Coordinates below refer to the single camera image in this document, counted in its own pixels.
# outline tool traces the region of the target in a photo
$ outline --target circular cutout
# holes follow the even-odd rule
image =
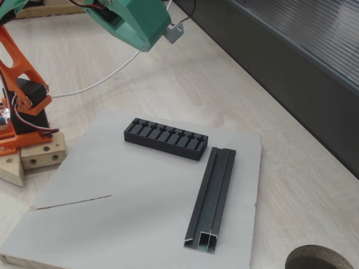
[[[293,250],[287,260],[286,269],[354,269],[337,252],[319,245],[304,245]]]

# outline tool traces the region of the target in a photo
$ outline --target dark gray wall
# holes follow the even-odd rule
[[[193,0],[176,3],[191,12]],[[193,19],[359,177],[355,85],[226,0],[197,0]]]

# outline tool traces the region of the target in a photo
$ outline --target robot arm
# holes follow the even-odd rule
[[[13,60],[12,67],[0,61],[2,106],[11,115],[0,128],[0,156],[14,154],[20,147],[50,142],[52,133],[58,131],[50,128],[44,110],[51,102],[48,86],[4,27],[27,2],[0,0],[0,42]],[[85,0],[80,6],[110,34],[142,52],[148,52],[162,35],[174,43],[183,34],[181,23],[169,28],[171,18],[162,0]],[[22,74],[29,80],[19,78]]]
[[[28,1],[2,0],[0,25],[14,19]],[[78,6],[114,37],[142,52],[148,52],[162,35],[171,43],[183,35],[181,23],[169,28],[171,18],[162,0],[85,0]]]

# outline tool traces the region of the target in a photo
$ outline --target cardboard sheet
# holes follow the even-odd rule
[[[201,161],[125,142],[134,116],[102,112],[34,202],[47,209],[26,213],[0,253],[70,269],[249,269],[260,137],[138,117],[208,135]],[[211,147],[237,150],[214,255],[183,247]]]

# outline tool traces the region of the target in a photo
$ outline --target cut line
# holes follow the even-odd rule
[[[62,205],[57,205],[57,206],[48,206],[48,207],[36,207],[36,206],[30,206],[30,210],[29,210],[29,211],[42,210],[42,209],[49,209],[49,208],[59,207],[59,206],[73,205],[74,203],[83,203],[83,202],[88,202],[88,201],[98,200],[98,199],[107,198],[107,197],[111,197],[111,196],[112,196],[112,194],[110,194],[110,195],[106,195],[106,196],[101,196],[101,197],[98,197],[98,198],[93,198],[93,199],[88,199],[88,200],[83,200],[83,201],[73,202],[73,203],[64,203],[64,204],[62,204]]]

